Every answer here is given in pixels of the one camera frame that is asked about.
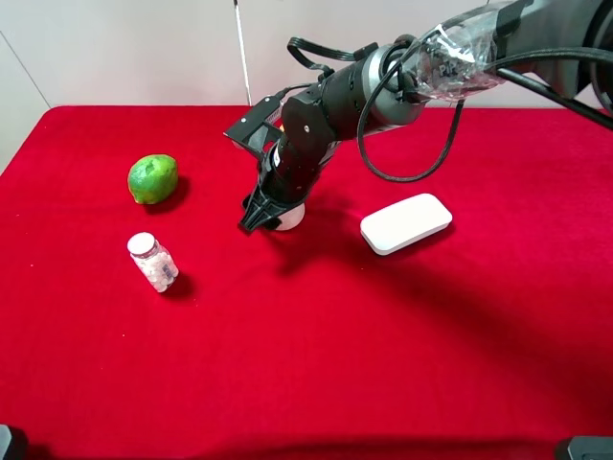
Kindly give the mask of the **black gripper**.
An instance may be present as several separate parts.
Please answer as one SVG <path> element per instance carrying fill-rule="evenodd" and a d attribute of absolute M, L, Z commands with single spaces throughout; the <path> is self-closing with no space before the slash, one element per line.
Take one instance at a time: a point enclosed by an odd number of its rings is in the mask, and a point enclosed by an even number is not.
<path fill-rule="evenodd" d="M 242 201 L 244 214 L 238 225 L 244 232 L 278 229 L 283 223 L 280 203 L 299 203 L 307 197 L 329 145 L 337 140 L 330 113 L 338 96 L 329 85 L 311 85 L 287 100 L 282 109 L 284 134 L 277 147 L 279 163 Z"/>

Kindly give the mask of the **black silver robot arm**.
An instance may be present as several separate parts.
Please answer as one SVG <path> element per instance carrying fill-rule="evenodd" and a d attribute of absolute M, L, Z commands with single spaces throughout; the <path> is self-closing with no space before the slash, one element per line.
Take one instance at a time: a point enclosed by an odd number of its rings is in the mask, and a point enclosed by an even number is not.
<path fill-rule="evenodd" d="M 337 146 L 412 124 L 432 101 L 465 100 L 509 81 L 602 126 L 612 125 L 612 5 L 502 1 L 421 36 L 352 52 L 292 37 L 287 51 L 316 73 L 262 98 L 226 131 L 257 161 L 240 227 L 277 229 L 305 203 Z"/>

